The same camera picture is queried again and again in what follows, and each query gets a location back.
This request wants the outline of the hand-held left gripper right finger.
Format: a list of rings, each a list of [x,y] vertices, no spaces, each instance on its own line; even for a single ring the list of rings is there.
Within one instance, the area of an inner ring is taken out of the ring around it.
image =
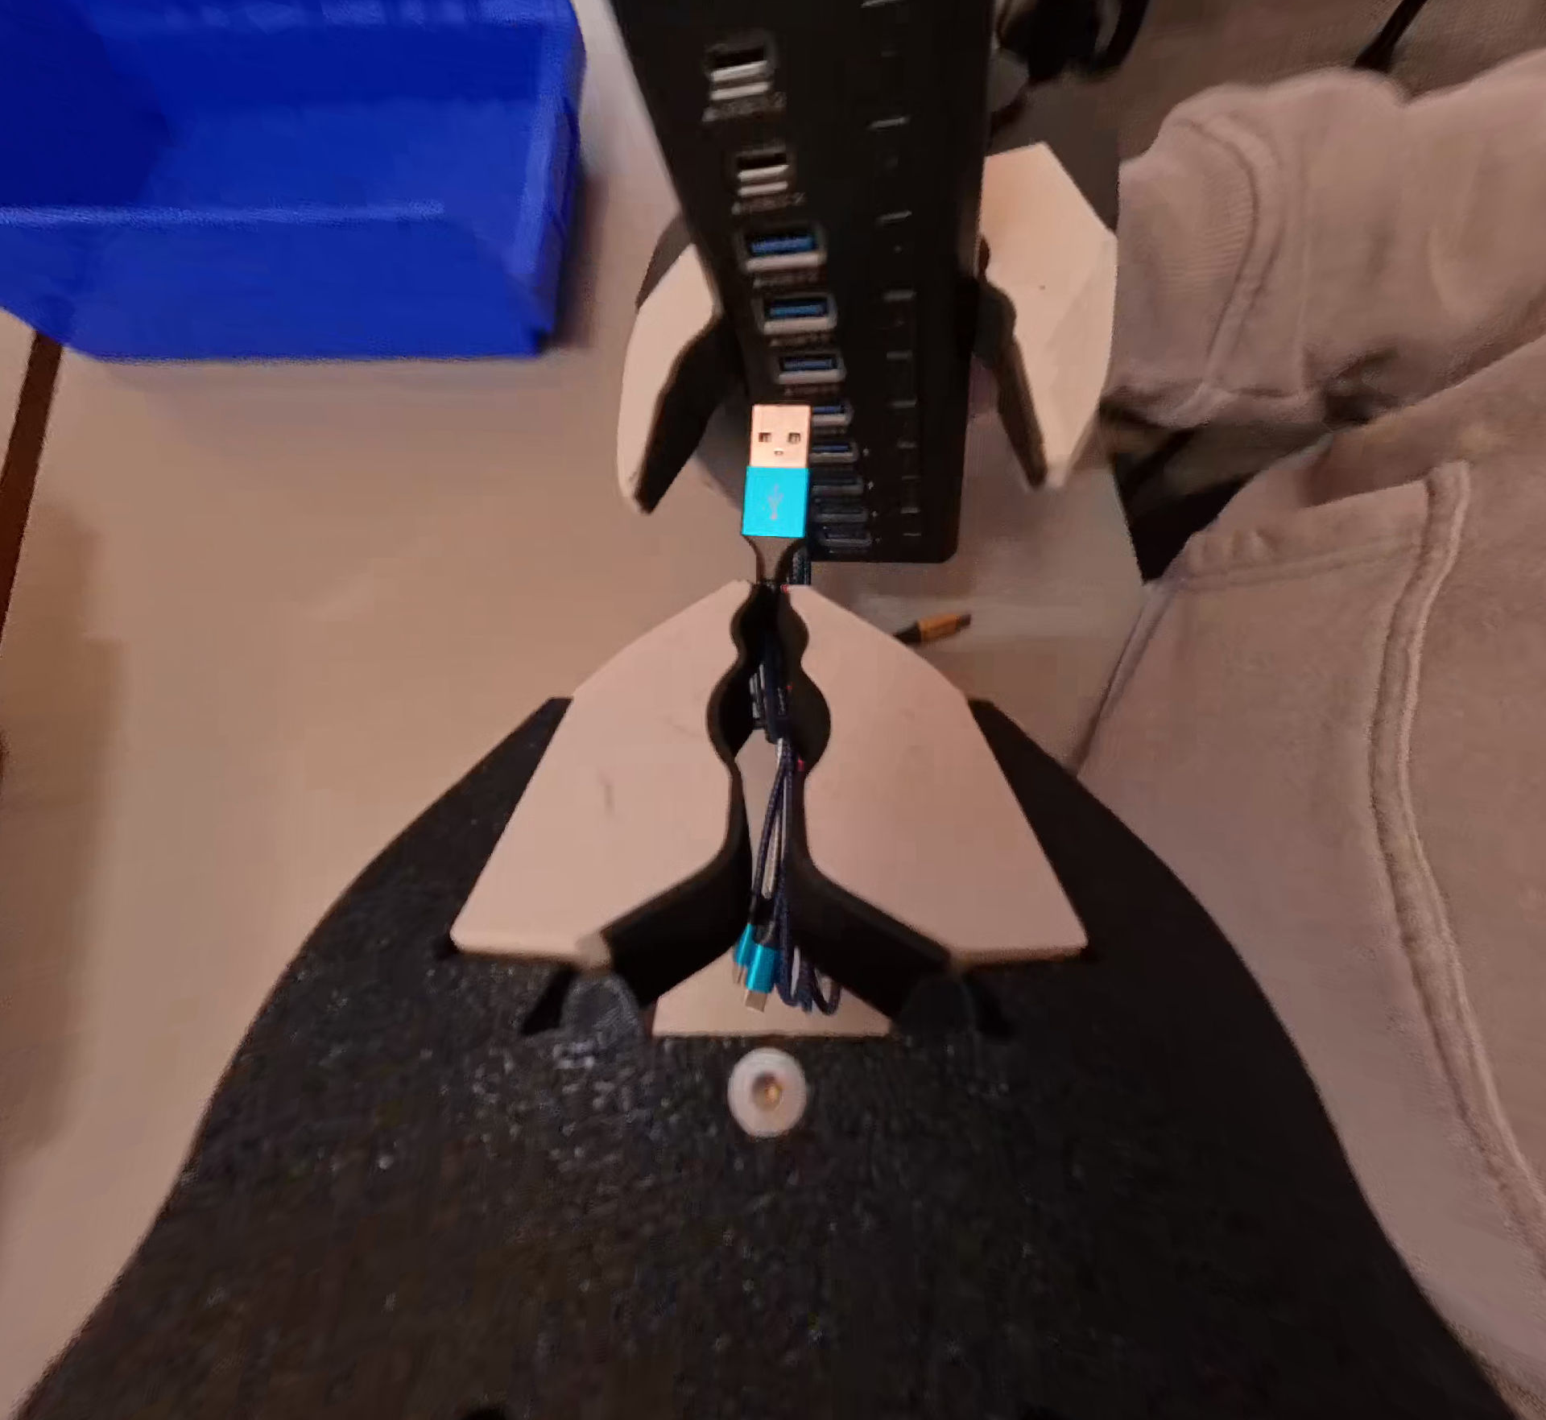
[[[1089,935],[998,745],[1017,724],[813,588],[785,591],[795,945],[887,1018],[925,985],[1066,961]]]

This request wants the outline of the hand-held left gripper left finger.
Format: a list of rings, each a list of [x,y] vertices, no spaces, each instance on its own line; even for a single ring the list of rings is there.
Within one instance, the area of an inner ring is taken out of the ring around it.
[[[577,690],[450,928],[468,956],[611,974],[652,1005],[738,940],[752,842],[736,747],[756,599],[730,583]]]

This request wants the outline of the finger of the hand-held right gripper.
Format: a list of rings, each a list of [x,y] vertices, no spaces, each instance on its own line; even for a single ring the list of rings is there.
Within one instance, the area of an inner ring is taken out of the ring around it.
[[[655,513],[683,474],[743,500],[751,433],[744,352],[686,230],[665,230],[636,300],[618,414],[618,484]]]
[[[998,415],[1024,480],[1061,489],[1111,364],[1116,235],[1043,141],[983,166],[975,412]]]

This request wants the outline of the person's right forearm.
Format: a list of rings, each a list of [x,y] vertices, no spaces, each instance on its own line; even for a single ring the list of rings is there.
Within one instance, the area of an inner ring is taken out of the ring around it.
[[[1193,96],[1121,166],[1116,261],[1103,406],[1149,425],[1357,425],[1543,372],[1545,54]]]

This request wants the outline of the person's beige hoodie torso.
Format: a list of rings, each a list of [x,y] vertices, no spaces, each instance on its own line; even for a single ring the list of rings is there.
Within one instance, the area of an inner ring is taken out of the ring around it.
[[[1545,347],[1262,472],[1082,768],[1209,909],[1446,1323],[1543,1417]]]

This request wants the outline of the blue plastic bin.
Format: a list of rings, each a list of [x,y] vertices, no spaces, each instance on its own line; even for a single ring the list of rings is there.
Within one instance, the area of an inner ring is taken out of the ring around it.
[[[103,362],[540,355],[571,0],[4,0],[2,302]]]

